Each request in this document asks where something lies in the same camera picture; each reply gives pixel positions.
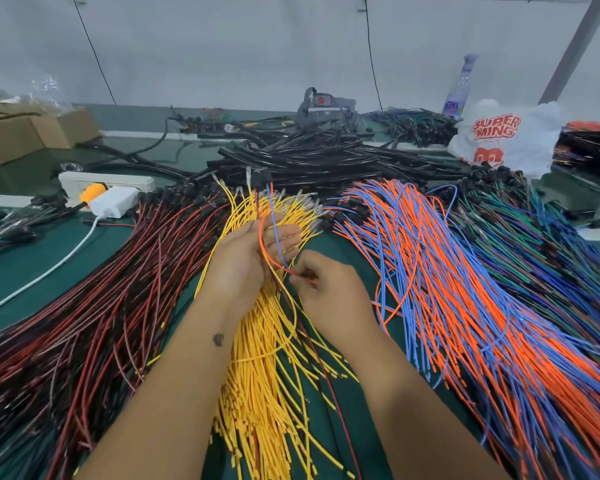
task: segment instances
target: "black cable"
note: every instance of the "black cable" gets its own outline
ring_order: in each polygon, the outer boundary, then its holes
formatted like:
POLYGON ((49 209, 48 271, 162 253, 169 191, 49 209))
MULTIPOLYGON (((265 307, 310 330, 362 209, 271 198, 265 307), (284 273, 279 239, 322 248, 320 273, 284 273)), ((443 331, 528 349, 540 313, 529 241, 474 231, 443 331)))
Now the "black cable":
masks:
POLYGON ((109 87, 109 83, 107 81, 107 78, 104 75, 104 71, 102 70, 102 66, 100 65, 100 60, 98 60, 98 55, 96 54, 96 49, 93 47, 93 44, 91 42, 91 37, 89 37, 89 33, 87 31, 87 27, 84 26, 84 21, 82 19, 82 15, 80 14, 80 8, 78 8, 78 3, 76 3, 75 0, 72 0, 72 1, 73 1, 73 6, 75 6, 76 12, 78 12, 78 17, 80 17, 80 23, 82 24, 82 28, 84 30, 84 34, 87 35, 87 40, 89 41, 89 45, 91 46, 91 50, 93 51, 93 56, 96 58, 96 63, 98 64, 98 69, 100 69, 100 73, 102 74, 102 78, 104 79, 104 83, 107 85, 107 89, 109 90, 109 95, 111 96, 111 99, 113 100, 113 104, 115 104, 117 106, 118 103, 116 102, 115 97, 113 97, 113 93, 111 92, 111 88, 109 87))
POLYGON ((380 111, 384 111, 384 108, 382 107, 382 101, 380 101, 380 91, 378 91, 378 83, 376 81, 374 58, 373 56, 371 56, 371 34, 369 33, 369 7, 367 6, 367 0, 365 0, 365 16, 367 17, 367 42, 369 44, 369 60, 371 61, 371 73, 374 75, 374 84, 376 85, 376 94, 378 95, 378 104, 380 104, 380 111))

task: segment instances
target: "spray bottle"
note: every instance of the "spray bottle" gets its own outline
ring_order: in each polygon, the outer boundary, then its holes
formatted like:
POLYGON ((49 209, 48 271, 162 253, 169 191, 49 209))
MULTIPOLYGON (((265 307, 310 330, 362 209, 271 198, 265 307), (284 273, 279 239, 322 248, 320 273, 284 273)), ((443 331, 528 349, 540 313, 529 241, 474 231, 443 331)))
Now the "spray bottle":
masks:
POLYGON ((464 104, 466 103, 467 97, 469 97, 469 89, 471 89, 471 69, 473 69, 473 63, 477 58, 478 54, 467 54, 464 56, 462 71, 447 96, 445 108, 442 110, 443 114, 453 116, 454 118, 460 118, 462 110, 464 109, 464 104))

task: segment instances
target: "skin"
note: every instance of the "skin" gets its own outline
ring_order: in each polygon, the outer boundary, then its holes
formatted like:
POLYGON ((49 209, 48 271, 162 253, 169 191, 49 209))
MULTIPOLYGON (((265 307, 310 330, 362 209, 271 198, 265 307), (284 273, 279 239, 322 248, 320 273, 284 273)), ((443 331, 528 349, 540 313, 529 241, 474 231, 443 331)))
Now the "skin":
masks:
MULTIPOLYGON (((265 219, 263 241, 280 262, 271 224, 265 219)), ((78 480, 200 478, 233 337, 268 273, 258 225, 248 223, 220 241, 200 293, 160 361, 80 468, 78 480)), ((277 229, 289 262, 298 254, 300 229, 277 229)), ((305 251, 293 271, 308 316, 362 384, 394 478, 509 478, 376 325, 351 266, 305 251)))

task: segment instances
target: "white plastic bag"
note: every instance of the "white plastic bag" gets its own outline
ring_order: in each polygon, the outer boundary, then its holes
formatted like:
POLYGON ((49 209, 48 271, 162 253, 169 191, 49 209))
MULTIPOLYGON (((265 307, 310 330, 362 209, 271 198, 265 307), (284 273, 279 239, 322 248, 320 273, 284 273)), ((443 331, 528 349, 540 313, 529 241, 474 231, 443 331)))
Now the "white plastic bag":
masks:
POLYGON ((553 148, 565 122, 557 103, 504 107, 487 99, 463 116, 449 143, 452 155, 471 164, 506 165, 522 170, 527 178, 549 173, 553 148))

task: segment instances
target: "right hand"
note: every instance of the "right hand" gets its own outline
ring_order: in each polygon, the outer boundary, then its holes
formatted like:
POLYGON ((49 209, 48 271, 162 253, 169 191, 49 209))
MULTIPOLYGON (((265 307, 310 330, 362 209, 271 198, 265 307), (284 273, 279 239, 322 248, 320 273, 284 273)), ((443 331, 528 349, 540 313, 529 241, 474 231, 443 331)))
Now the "right hand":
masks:
POLYGON ((353 266, 306 250, 291 272, 290 281, 304 312, 345 357, 347 350, 364 346, 369 334, 380 331, 367 290, 353 266))

